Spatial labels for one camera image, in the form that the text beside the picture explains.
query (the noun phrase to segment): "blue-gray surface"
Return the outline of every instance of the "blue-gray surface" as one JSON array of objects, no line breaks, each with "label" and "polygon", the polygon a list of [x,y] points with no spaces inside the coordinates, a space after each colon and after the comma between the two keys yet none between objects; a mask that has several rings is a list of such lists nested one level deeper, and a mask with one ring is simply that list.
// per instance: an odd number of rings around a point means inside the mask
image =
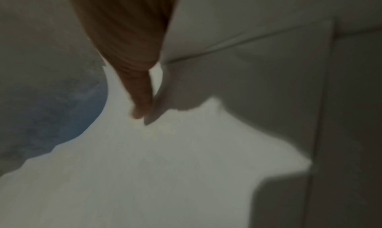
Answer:
[{"label": "blue-gray surface", "polygon": [[67,0],[0,0],[0,175],[81,134],[107,98]]}]

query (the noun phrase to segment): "white wall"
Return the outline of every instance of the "white wall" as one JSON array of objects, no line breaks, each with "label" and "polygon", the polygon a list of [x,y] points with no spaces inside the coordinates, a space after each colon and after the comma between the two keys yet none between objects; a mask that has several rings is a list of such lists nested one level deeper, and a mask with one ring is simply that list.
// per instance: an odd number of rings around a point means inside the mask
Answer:
[{"label": "white wall", "polygon": [[335,17],[339,33],[382,25],[382,0],[179,0],[163,60]]}]

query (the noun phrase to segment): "finger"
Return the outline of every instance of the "finger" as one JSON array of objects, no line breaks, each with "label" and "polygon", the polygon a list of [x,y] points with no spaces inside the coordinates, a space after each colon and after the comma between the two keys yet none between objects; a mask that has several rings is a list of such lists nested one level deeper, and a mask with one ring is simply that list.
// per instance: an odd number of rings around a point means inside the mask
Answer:
[{"label": "finger", "polygon": [[131,114],[132,117],[140,119],[148,115],[153,106],[152,85],[149,72],[129,69],[116,70],[135,104]]}]

